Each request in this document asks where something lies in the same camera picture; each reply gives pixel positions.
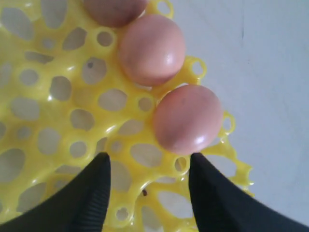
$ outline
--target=brown egg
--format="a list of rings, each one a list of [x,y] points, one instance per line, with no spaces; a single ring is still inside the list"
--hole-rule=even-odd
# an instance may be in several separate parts
[[[206,148],[218,135],[223,111],[208,88],[186,85],[168,93],[153,118],[155,136],[166,150],[190,155]]]
[[[89,14],[101,25],[119,28],[129,24],[145,10],[147,0],[84,0]]]
[[[180,70],[185,51],[180,28],[162,15],[150,14],[129,26],[118,55],[123,70],[133,82],[156,86]]]

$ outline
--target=yellow plastic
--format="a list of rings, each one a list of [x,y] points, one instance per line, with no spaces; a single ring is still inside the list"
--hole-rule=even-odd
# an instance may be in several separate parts
[[[160,1],[150,1],[146,14],[161,14],[158,9]],[[172,5],[167,0],[164,2],[170,8],[170,13],[166,16],[172,18]],[[155,105],[167,92],[184,83],[200,83],[206,73],[203,61],[187,56],[182,70],[173,80],[146,90],[131,83],[123,75],[117,62],[117,45],[125,29],[99,26],[83,10],[81,1],[67,1],[66,17],[57,29],[48,28],[45,24],[39,0],[2,0],[0,14],[7,7],[22,10],[32,22],[34,31],[31,39],[24,40],[9,32],[0,23],[0,175],[4,173],[3,164],[1,166],[2,154],[13,148],[16,151],[17,148],[19,152],[22,150],[25,156],[24,161],[21,161],[22,164],[20,162],[6,164],[8,169],[22,165],[20,173],[13,180],[1,182],[0,178],[0,223],[21,214],[17,208],[19,201],[22,200],[20,196],[25,190],[41,184],[40,202],[42,202],[58,191],[59,186],[56,187],[56,183],[62,181],[65,184],[72,180],[91,161],[95,153],[105,150],[110,154],[113,163],[118,161],[127,168],[128,176],[132,180],[127,190],[112,188],[110,207],[103,229],[105,232],[144,231],[141,213],[143,206],[153,210],[166,232],[196,231],[193,217],[176,218],[158,201],[158,194],[161,191],[175,192],[190,199],[187,179],[189,156],[179,157],[158,145],[151,129],[151,117]],[[84,45],[75,50],[63,50],[62,43],[65,38],[77,27],[87,32]],[[105,36],[110,35],[109,38],[112,39],[110,45],[102,46],[97,41],[97,35],[101,32],[105,32]],[[46,38],[55,42],[53,49],[43,46],[42,41]],[[25,52],[37,52],[53,59],[50,58],[43,64],[25,56]],[[87,69],[90,58],[104,60],[107,68],[104,78],[95,85],[86,84],[82,78],[83,69]],[[202,74],[197,75],[193,72],[192,66],[195,62],[200,63]],[[38,80],[33,85],[25,85],[20,81],[21,73],[27,69],[37,73]],[[66,77],[70,81],[71,92],[67,101],[59,101],[50,93],[52,81],[57,76]],[[125,93],[124,95],[118,92],[120,97],[126,96],[122,98],[125,99],[123,109],[108,111],[99,107],[100,95],[111,89]],[[19,112],[12,110],[16,98],[34,100],[40,110],[38,119],[19,118]],[[148,108],[144,108],[143,103],[147,101]],[[76,109],[85,110],[92,115],[93,118],[90,119],[93,120],[93,124],[89,130],[77,129],[72,125],[71,114]],[[80,120],[84,120],[87,115],[82,112],[79,117]],[[235,150],[229,144],[227,136],[234,130],[235,123],[227,112],[225,118],[231,122],[230,129],[222,128],[219,143],[206,148],[203,154],[224,156],[233,161],[237,171],[230,179],[248,192],[247,187],[250,185],[248,175],[251,167],[237,159]],[[120,135],[118,130],[130,119],[143,122],[143,128],[138,132]],[[24,126],[31,129],[31,134],[27,138],[18,139],[19,129]],[[42,154],[44,147],[38,148],[38,139],[42,139],[42,130],[46,128],[54,129],[61,136],[61,140],[52,147],[55,151],[48,155]],[[82,145],[86,145],[86,152],[74,158],[70,153],[70,146],[78,141],[84,142]],[[162,153],[161,162],[151,168],[138,163],[131,155],[131,148],[136,144],[154,145]],[[80,169],[70,173],[61,172],[59,168],[63,168],[63,165]],[[164,176],[175,178],[175,181],[156,182]],[[147,191],[147,196],[143,195],[143,189]],[[126,209],[127,217],[119,220],[117,211],[122,208]]]

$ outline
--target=white floor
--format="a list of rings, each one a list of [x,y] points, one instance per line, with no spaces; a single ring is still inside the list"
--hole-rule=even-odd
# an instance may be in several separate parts
[[[204,85],[237,121],[231,143],[251,191],[309,225],[309,1],[172,0]]]

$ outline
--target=egg tray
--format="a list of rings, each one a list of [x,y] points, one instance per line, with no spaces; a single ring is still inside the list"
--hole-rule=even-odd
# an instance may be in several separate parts
[[[159,10],[161,3],[169,13]],[[57,12],[54,20],[51,11]],[[172,4],[151,0],[145,14],[152,13],[172,18]],[[163,149],[151,119],[169,91],[200,83],[204,62],[187,56],[175,78],[146,89],[130,82],[117,61],[126,28],[98,25],[81,1],[2,0],[0,20],[0,223],[55,194],[95,154],[107,151],[112,190],[103,231],[144,231],[147,222],[166,232],[196,231],[189,156]],[[195,64],[201,73],[193,71]],[[234,118],[225,112],[224,119],[230,128],[222,127],[218,143],[202,153],[234,162],[229,179],[250,194],[251,166],[237,159],[228,142]],[[175,215],[171,199],[189,207]]]

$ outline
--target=egg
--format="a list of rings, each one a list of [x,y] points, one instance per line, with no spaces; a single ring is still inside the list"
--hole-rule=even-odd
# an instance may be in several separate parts
[[[128,27],[120,42],[118,58],[133,82],[157,86],[180,70],[185,52],[180,28],[162,15],[149,14]]]
[[[129,24],[145,10],[147,0],[84,0],[89,14],[101,25],[119,28]]]
[[[153,117],[159,144],[179,155],[206,148],[217,137],[222,123],[223,110],[218,97],[198,85],[185,85],[168,93]]]

